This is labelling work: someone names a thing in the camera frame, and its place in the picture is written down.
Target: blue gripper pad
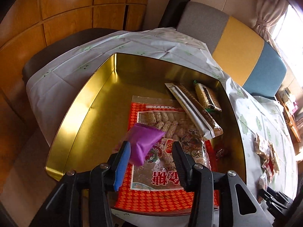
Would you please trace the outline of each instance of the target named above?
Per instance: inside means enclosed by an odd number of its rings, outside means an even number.
[[[116,169],[115,182],[114,182],[114,190],[116,192],[119,190],[119,188],[122,185],[130,156],[131,156],[131,144],[130,142],[127,142],[123,154],[121,155],[118,167]]]

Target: curtain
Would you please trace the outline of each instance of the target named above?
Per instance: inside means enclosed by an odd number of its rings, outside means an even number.
[[[280,54],[279,49],[272,39],[269,28],[274,26],[287,11],[286,0],[258,0],[257,22],[253,30],[267,41]]]

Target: dark chair seat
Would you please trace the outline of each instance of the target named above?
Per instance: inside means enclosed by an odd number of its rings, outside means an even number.
[[[106,36],[117,30],[106,29],[106,28],[90,28],[83,31],[79,31],[72,34],[64,39],[61,39],[46,48],[42,49],[36,53],[23,67],[22,75],[25,85],[27,81],[33,76],[37,71],[46,66],[49,62],[64,54],[65,52],[80,46],[82,44],[88,43],[97,38]]]

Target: wooden cabinet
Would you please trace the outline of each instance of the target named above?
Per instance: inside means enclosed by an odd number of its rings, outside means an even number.
[[[84,29],[141,30],[147,1],[15,1],[0,23],[0,191],[22,145],[37,127],[22,80],[25,63],[44,47]]]

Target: yellow cushion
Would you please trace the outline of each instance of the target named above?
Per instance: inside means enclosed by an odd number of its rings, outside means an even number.
[[[230,16],[212,56],[223,71],[243,86],[263,46],[264,40],[257,33]]]

